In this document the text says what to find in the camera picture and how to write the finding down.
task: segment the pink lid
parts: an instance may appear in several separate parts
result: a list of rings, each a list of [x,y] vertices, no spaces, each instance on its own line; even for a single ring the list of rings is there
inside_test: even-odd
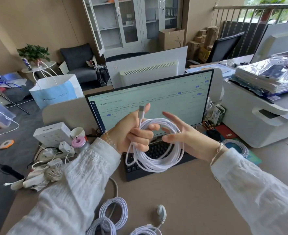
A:
[[[74,140],[72,140],[71,145],[74,148],[80,148],[85,144],[85,142],[86,142],[85,138],[82,136],[79,136],[79,137],[76,137]]]

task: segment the white printer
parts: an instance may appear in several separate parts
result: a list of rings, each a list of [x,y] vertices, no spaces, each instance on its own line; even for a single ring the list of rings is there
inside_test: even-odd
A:
[[[224,80],[221,105],[226,108],[223,123],[242,140],[260,148],[288,138],[288,93],[266,101],[228,79]]]

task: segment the dark gray armchair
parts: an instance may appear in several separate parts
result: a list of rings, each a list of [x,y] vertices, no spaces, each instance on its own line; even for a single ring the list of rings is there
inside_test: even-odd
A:
[[[88,43],[76,47],[61,48],[60,53],[65,60],[59,66],[63,74],[75,74],[80,85],[93,81],[95,84],[98,83],[96,71],[86,63],[86,61],[93,60],[97,66],[96,58]]]

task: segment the white shirt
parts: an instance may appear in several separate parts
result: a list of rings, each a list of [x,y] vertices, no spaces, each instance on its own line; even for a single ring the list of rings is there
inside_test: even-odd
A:
[[[84,235],[120,155],[97,138],[66,164],[63,178],[43,190],[36,206],[8,234]],[[235,149],[211,167],[254,235],[288,234],[288,187]]]

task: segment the monitor screen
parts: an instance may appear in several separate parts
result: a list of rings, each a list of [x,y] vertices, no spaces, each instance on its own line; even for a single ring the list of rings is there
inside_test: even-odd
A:
[[[213,70],[190,73],[115,90],[86,95],[102,133],[113,128],[124,116],[147,103],[145,118],[164,118],[162,111],[177,115],[194,126],[203,119]],[[155,131],[155,135],[164,131]]]

